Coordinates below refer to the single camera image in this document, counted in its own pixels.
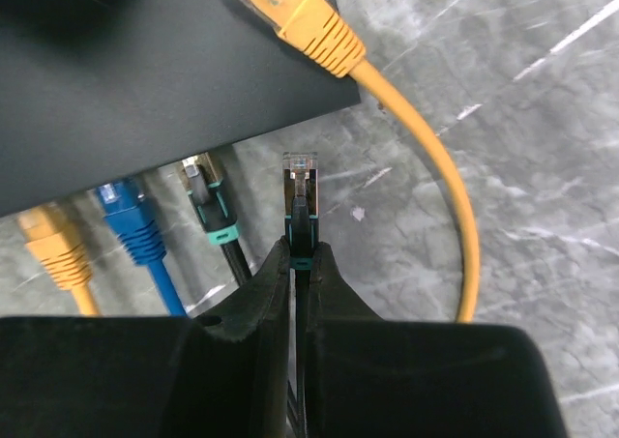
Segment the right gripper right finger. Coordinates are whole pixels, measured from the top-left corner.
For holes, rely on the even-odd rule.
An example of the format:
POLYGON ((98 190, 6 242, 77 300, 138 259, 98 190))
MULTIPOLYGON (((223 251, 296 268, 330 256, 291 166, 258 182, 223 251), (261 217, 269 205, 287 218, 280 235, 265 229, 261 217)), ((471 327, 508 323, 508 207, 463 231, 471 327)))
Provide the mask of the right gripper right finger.
POLYGON ((373 420, 378 397, 365 329, 380 317, 342 277, 332 247, 313 255, 307 302, 304 412, 311 437, 373 420))

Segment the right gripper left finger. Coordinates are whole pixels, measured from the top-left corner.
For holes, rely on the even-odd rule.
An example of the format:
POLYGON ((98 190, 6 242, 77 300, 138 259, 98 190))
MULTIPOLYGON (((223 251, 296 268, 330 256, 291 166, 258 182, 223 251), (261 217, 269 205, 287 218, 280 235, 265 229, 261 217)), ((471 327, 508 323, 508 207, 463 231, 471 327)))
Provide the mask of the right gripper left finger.
POLYGON ((289 354, 289 245, 194 319, 168 319, 173 376, 161 437, 282 437, 289 354))

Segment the black network switch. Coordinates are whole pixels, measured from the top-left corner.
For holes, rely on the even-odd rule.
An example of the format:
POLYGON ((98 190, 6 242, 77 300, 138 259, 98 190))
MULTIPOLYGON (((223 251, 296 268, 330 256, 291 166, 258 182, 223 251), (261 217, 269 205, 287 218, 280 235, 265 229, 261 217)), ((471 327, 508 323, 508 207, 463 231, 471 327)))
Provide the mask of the black network switch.
POLYGON ((1 0, 1 212, 359 100, 240 0, 1 0))

